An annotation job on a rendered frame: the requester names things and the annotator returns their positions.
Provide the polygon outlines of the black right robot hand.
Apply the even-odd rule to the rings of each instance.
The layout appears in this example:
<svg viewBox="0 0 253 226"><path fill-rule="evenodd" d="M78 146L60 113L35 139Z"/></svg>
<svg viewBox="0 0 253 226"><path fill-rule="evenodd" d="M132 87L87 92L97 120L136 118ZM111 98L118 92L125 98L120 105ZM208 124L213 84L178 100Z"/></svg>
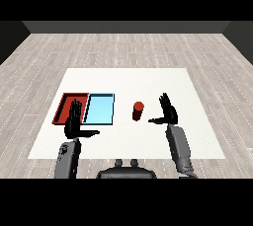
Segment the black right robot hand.
<svg viewBox="0 0 253 226"><path fill-rule="evenodd" d="M163 110L163 116L159 118L152 118L149 122L153 122L155 124L170 124L175 125L178 123L178 114L176 109L171 105L170 99L166 93L163 93L159 97L160 106Z"/></svg>

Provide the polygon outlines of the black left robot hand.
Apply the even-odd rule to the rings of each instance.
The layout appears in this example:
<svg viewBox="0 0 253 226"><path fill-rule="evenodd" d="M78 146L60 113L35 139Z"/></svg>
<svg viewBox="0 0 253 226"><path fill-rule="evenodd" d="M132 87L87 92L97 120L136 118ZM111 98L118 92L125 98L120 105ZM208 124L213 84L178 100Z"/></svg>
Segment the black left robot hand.
<svg viewBox="0 0 253 226"><path fill-rule="evenodd" d="M69 117L64 126L64 134L68 139L85 137L89 138L99 134L99 130L81 130L81 107L82 104L74 99L69 108Z"/></svg>

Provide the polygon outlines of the red shallow open box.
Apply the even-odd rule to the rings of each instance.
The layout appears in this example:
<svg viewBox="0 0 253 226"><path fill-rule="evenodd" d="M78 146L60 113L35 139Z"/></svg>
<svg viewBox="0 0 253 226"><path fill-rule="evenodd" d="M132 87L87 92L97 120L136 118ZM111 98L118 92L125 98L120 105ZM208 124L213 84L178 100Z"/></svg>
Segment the red shallow open box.
<svg viewBox="0 0 253 226"><path fill-rule="evenodd" d="M54 125L65 125L66 120L69 118L71 103L74 100L81 104L80 121L83 121L88 96L88 93L64 93L51 123Z"/></svg>

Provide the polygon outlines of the light blue shallow open box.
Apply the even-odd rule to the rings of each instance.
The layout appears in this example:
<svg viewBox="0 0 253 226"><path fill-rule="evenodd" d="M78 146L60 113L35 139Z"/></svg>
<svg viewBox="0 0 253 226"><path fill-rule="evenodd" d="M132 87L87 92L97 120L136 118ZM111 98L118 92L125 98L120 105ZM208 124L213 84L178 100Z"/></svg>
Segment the light blue shallow open box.
<svg viewBox="0 0 253 226"><path fill-rule="evenodd" d="M83 116L84 125L112 125L115 95L91 93Z"/></svg>

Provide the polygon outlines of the red can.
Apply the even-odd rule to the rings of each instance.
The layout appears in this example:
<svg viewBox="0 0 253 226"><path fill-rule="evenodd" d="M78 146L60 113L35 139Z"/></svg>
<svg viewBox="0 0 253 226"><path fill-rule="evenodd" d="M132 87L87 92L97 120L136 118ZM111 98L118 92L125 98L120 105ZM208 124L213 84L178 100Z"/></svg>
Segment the red can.
<svg viewBox="0 0 253 226"><path fill-rule="evenodd" d="M139 121L144 109L144 104L142 102L135 102L133 105L132 119Z"/></svg>

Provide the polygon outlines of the dark grey robot body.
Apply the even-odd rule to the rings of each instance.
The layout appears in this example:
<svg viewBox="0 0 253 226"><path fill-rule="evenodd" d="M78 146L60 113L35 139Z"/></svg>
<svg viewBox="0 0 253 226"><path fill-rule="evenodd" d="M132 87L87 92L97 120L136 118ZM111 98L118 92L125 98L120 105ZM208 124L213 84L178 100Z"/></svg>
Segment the dark grey robot body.
<svg viewBox="0 0 253 226"><path fill-rule="evenodd" d="M130 160L130 166L124 167L123 160L117 159L115 166L100 171L97 179L156 179L153 171L140 168L136 159Z"/></svg>

